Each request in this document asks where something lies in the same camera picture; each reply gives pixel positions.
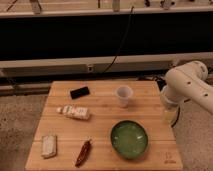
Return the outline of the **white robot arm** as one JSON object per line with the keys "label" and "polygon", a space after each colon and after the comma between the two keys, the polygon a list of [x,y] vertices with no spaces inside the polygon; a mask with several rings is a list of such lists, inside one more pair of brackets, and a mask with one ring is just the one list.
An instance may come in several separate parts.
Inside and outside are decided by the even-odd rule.
{"label": "white robot arm", "polygon": [[164,106],[163,120],[171,124],[177,117],[180,103],[190,99],[213,114],[213,86],[207,84],[206,65],[200,61],[188,62],[170,69],[165,74],[166,85],[160,92]]}

